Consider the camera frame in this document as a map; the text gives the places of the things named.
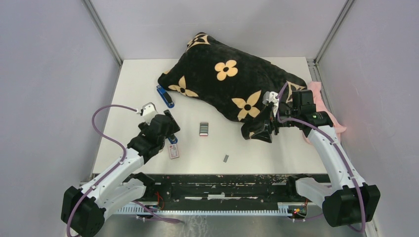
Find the blue stapler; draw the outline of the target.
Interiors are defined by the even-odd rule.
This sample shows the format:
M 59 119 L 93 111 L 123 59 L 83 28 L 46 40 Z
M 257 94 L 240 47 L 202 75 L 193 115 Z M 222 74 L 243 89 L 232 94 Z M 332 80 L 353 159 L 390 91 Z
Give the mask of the blue stapler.
M 164 103 L 167 105 L 168 108 L 174 107 L 174 102 L 171 96 L 163 87 L 161 87 L 160 85 L 157 85 L 156 91 L 158 92 L 158 94 L 160 95 L 160 97 L 162 98 L 162 100 L 164 101 Z
M 168 140 L 171 144 L 177 144 L 178 142 L 178 138 L 174 134 L 168 137 Z

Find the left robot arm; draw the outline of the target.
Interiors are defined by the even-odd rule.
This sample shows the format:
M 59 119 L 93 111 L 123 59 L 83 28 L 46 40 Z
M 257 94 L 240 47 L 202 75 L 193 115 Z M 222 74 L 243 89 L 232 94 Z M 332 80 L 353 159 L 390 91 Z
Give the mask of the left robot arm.
M 61 220 L 66 223 L 67 236 L 74 231 L 79 237 L 93 237 L 126 204 L 139 198 L 148 201 L 155 196 L 155 187 L 144 181 L 145 174 L 125 180 L 161 152 L 166 140 L 174 140 L 180 127 L 169 110 L 159 114 L 149 105 L 139 113 L 144 117 L 138 126 L 140 133 L 122 147 L 122 155 L 80 188 L 70 186 L 65 191 Z

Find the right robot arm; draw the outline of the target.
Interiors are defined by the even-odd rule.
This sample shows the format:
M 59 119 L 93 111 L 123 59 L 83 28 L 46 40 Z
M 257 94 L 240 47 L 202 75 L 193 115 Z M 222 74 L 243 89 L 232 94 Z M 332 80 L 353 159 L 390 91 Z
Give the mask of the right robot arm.
M 292 93 L 292 105 L 279 109 L 281 93 L 267 92 L 262 98 L 263 108 L 252 121 L 241 128 L 244 139 L 273 142 L 273 135 L 281 127 L 297 127 L 317 151 L 327 171 L 330 186 L 323 185 L 308 174 L 292 175 L 287 179 L 285 194 L 291 201 L 306 198 L 323 211 L 332 227 L 372 221 L 380 191 L 368 185 L 357 172 L 337 137 L 331 117 L 316 110 L 311 90 Z

